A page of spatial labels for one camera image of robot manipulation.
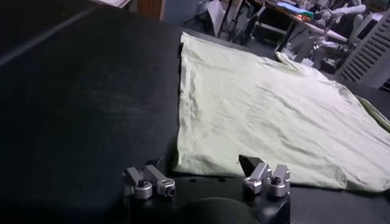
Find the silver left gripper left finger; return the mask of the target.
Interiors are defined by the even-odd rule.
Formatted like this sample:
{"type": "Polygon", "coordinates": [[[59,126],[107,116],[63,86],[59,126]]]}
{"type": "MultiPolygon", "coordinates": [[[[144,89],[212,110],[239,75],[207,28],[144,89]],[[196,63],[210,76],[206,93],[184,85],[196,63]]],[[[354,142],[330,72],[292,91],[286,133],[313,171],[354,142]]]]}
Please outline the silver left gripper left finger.
{"type": "Polygon", "coordinates": [[[173,198],[176,194],[176,182],[151,164],[143,166],[140,171],[135,167],[126,168],[122,172],[122,185],[124,200],[148,200],[154,194],[173,198]]]}

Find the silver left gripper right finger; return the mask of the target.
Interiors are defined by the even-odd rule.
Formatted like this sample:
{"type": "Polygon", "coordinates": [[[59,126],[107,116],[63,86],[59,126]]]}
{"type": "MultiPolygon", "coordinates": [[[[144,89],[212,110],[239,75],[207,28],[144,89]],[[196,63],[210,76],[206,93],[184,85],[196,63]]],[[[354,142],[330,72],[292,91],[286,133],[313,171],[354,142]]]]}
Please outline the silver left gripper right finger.
{"type": "Polygon", "coordinates": [[[271,198],[283,198],[291,193],[291,172],[286,165],[278,164],[275,170],[257,157],[239,155],[244,172],[243,188],[249,195],[266,192],[271,198]]]}

